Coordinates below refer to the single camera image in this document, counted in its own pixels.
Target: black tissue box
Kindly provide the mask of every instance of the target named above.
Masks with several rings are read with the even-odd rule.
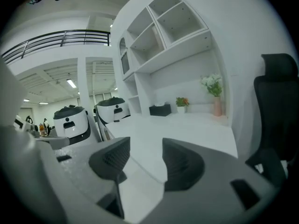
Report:
[[[163,106],[151,106],[149,108],[150,115],[155,116],[167,116],[171,113],[170,104],[165,104]]]

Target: potted plant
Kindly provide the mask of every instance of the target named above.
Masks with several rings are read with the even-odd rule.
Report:
[[[207,77],[203,77],[201,79],[201,83],[204,87],[207,88],[207,91],[214,96],[214,115],[215,116],[221,116],[222,110],[221,110],[221,100],[220,95],[222,92],[222,86],[220,82],[222,81],[222,78],[219,74],[211,74]]]
[[[183,114],[186,112],[186,106],[189,106],[189,102],[187,98],[177,97],[176,101],[178,107],[178,113]]]

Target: chair headrest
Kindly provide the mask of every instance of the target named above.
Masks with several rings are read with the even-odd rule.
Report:
[[[262,54],[265,61],[265,76],[271,80],[294,79],[298,76],[298,67],[289,54]]]

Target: white desk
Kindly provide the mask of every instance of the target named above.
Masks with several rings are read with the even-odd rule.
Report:
[[[130,223],[139,223],[163,198],[167,169],[162,159],[162,138],[198,144],[237,157],[234,135],[224,116],[134,115],[106,126],[114,138],[131,137],[130,159],[123,170],[128,179],[119,185],[125,220]]]

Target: black office chair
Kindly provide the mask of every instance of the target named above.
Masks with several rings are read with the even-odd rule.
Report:
[[[262,55],[265,75],[256,77],[254,89],[261,113],[262,137],[259,149],[246,161],[254,168],[263,165],[263,176],[281,186],[288,164],[298,149],[299,78],[294,59],[288,54]]]

